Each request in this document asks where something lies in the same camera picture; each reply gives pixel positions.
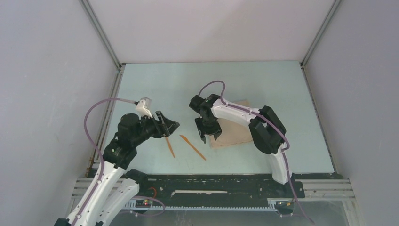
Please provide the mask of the left corner aluminium post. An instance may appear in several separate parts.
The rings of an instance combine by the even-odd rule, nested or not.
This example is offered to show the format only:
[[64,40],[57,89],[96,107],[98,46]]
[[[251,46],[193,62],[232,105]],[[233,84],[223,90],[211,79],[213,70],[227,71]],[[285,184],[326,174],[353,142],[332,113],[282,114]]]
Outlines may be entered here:
[[105,49],[107,50],[109,56],[111,57],[114,65],[119,70],[121,68],[122,63],[116,56],[116,53],[107,37],[91,3],[88,0],[79,0],[79,2],[81,4],[83,10],[87,14],[88,19],[91,22],[94,30],[96,31],[100,41],[102,42],[102,44],[104,45]]

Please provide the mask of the orange plastic knife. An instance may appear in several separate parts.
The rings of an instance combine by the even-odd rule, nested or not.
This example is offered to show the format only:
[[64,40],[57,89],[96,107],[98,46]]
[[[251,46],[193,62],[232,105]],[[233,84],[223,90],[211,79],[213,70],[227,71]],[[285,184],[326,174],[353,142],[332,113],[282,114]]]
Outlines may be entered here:
[[205,158],[205,156],[189,141],[189,139],[184,136],[184,135],[180,135],[180,137],[194,150],[194,152],[204,161],[206,161],[207,159]]

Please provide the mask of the orange plastic fork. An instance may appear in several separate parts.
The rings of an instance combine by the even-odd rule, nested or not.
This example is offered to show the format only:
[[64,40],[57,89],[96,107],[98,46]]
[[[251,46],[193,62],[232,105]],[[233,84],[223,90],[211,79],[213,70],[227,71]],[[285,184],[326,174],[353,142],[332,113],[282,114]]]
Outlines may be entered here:
[[168,137],[165,137],[165,141],[166,141],[167,146],[168,146],[168,148],[169,148],[169,150],[170,150],[170,152],[171,152],[171,154],[172,154],[172,157],[175,158],[176,156],[175,156],[173,147],[172,147],[172,145],[171,145],[171,143],[170,143]]

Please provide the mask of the corner aluminium post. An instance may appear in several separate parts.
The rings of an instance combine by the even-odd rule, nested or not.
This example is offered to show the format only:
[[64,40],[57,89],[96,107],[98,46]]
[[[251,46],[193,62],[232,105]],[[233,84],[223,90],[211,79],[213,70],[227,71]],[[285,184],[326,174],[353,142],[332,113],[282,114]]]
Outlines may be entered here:
[[332,22],[336,12],[338,11],[340,5],[342,3],[342,0],[334,0],[333,4],[331,5],[330,9],[328,10],[320,28],[318,29],[314,39],[311,42],[311,45],[309,46],[308,50],[306,51],[300,65],[301,68],[305,68],[306,65],[308,64],[310,58],[312,57],[313,52],[317,48],[319,42],[321,41],[324,33],[326,32],[328,26]]
[[79,2],[81,4],[83,10],[87,14],[88,19],[91,22],[94,30],[96,31],[100,41],[102,42],[102,44],[104,45],[105,49],[107,50],[109,56],[111,57],[114,65],[119,70],[121,68],[122,63],[116,56],[116,53],[107,37],[91,3],[88,0],[79,0]]

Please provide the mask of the aluminium frame rail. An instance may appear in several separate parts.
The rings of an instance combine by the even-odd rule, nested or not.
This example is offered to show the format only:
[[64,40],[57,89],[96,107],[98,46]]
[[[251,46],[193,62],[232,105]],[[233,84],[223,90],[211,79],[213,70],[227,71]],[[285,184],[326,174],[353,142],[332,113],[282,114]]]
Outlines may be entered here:
[[[353,201],[355,194],[348,179],[298,179],[303,185],[305,198],[312,201]],[[90,178],[79,178],[72,192],[73,199],[80,199],[92,182]]]

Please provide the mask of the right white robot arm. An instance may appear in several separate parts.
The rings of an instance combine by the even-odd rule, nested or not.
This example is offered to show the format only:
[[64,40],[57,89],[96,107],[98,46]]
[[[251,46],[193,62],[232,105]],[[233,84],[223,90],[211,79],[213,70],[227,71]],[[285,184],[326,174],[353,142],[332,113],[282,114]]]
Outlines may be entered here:
[[283,157],[283,149],[288,146],[286,128],[272,108],[266,105],[261,109],[246,107],[228,102],[216,94],[208,98],[195,95],[189,107],[199,114],[195,124],[203,142],[206,137],[217,140],[222,135],[221,120],[236,123],[249,131],[255,147],[268,155],[275,194],[285,197],[292,192],[291,172]]

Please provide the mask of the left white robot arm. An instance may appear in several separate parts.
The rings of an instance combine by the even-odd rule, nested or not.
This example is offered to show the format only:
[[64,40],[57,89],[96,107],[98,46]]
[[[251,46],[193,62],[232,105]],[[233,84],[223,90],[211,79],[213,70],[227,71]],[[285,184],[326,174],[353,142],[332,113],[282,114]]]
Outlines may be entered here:
[[178,122],[166,118],[161,111],[156,111],[155,118],[139,117],[134,113],[123,115],[81,201],[66,218],[59,218],[55,225],[104,226],[112,221],[130,198],[147,194],[149,184],[141,178],[124,178],[120,190],[110,193],[136,157],[136,149],[140,144],[149,138],[169,137],[179,126]]

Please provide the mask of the right corner aluminium post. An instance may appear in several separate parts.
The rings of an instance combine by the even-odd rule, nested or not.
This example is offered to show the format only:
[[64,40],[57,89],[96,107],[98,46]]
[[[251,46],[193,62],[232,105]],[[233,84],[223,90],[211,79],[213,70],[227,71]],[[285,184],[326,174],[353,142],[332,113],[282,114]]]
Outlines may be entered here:
[[320,28],[318,29],[314,39],[311,42],[311,45],[309,46],[308,50],[306,51],[300,65],[301,68],[305,68],[306,65],[308,64],[310,58],[312,57],[313,52],[317,48],[319,42],[321,41],[324,33],[326,32],[328,26],[332,22],[336,12],[338,11],[340,5],[342,3],[342,0],[334,0],[333,4],[331,5],[330,9],[328,10]]

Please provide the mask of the beige cloth napkin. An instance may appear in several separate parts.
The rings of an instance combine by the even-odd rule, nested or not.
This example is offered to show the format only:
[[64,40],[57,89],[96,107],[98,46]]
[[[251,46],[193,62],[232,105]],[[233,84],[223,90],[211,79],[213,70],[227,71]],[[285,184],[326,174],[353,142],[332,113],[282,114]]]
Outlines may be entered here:
[[209,135],[211,148],[223,148],[233,145],[240,145],[252,142],[252,135],[249,130],[250,120],[255,118],[249,113],[252,108],[218,99],[211,108],[212,114],[217,118],[222,133],[215,138]]

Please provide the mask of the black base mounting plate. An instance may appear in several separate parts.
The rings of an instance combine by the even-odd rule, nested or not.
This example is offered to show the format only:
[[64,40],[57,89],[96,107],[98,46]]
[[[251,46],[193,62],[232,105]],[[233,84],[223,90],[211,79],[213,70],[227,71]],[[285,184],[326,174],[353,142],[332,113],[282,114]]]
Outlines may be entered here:
[[146,175],[126,173],[140,185],[139,195],[154,197],[166,207],[266,208],[269,199],[304,198],[303,185],[280,184],[270,174]]

